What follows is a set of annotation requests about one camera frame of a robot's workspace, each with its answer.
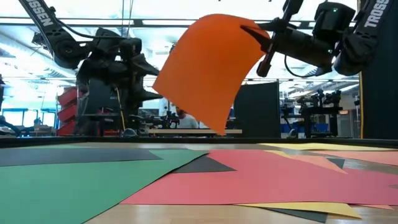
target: yellow paper sheet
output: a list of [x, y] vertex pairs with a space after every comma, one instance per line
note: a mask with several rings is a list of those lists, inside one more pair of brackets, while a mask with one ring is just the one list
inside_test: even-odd
[[272, 146], [284, 149], [294, 150], [336, 150], [336, 151], [390, 151], [397, 149], [388, 149], [380, 147], [364, 147], [364, 146], [345, 146], [339, 144], [321, 144], [321, 143], [303, 143], [303, 144], [272, 144], [260, 143], [262, 146]]
[[272, 152], [275, 154], [278, 154], [280, 156], [286, 157], [286, 158], [291, 158], [288, 154], [282, 152], [282, 151], [276, 151], [276, 150], [265, 150], [266, 152]]
[[348, 217], [362, 218], [349, 205], [345, 203], [329, 203], [329, 202], [290, 202], [290, 203], [254, 203], [254, 204], [240, 204], [247, 207], [259, 208], [281, 208], [305, 210], [313, 212], [326, 212], [337, 215], [345, 215]]

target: red paper sheet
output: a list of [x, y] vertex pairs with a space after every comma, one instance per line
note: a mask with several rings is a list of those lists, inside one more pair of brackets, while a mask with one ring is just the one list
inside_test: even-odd
[[129, 204], [341, 202], [398, 205], [398, 176], [345, 169], [347, 174], [257, 150], [211, 151], [237, 171], [169, 174], [130, 196]]
[[313, 153], [398, 166], [398, 152], [311, 151]]
[[[242, 81], [264, 55], [241, 26], [259, 28], [236, 16], [200, 18], [178, 40], [154, 83], [159, 94], [218, 134], [224, 134]], [[256, 32], [269, 38], [263, 30]]]

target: wooden table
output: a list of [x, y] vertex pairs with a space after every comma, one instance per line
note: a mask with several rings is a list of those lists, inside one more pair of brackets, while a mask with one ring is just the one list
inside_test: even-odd
[[[78, 143], [80, 146], [99, 147], [186, 147], [193, 150], [207, 149], [270, 149], [281, 150], [288, 154], [307, 154], [311, 152], [295, 151], [260, 146], [256, 144], [131, 144], [131, 143]], [[397, 174], [398, 167], [361, 162], [347, 159], [345, 167], [364, 170], [375, 170], [388, 174]], [[378, 208], [355, 207], [362, 220], [342, 219], [341, 217], [329, 215], [327, 224], [397, 224], [398, 207], [395, 210], [384, 210]], [[261, 208], [240, 207], [236, 205], [117, 205], [108, 211], [94, 217], [87, 223], [142, 223], [142, 224], [316, 224], [318, 222], [284, 215]]]

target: black partition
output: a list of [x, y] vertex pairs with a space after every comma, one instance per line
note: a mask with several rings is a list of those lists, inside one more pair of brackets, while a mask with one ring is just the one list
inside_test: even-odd
[[279, 82], [241, 86], [234, 112], [244, 138], [280, 138]]

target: orange paper sheet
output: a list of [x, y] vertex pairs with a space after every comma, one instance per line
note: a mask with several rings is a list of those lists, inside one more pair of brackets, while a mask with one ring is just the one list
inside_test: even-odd
[[338, 156], [348, 159], [358, 159], [368, 162], [377, 162], [380, 164], [398, 166], [398, 152], [357, 152], [357, 151], [312, 151], [314, 153], [325, 154], [329, 156]]
[[154, 83], [159, 94], [218, 134], [224, 134], [242, 81], [264, 55], [241, 26], [258, 29], [252, 20], [222, 14], [197, 20], [178, 40]]
[[347, 174], [344, 170], [340, 169], [336, 164], [330, 162], [327, 158], [323, 156], [304, 156], [304, 155], [290, 155], [291, 158], [300, 160], [303, 162], [309, 162], [311, 164], [324, 167], [327, 169], [335, 170], [343, 174]]

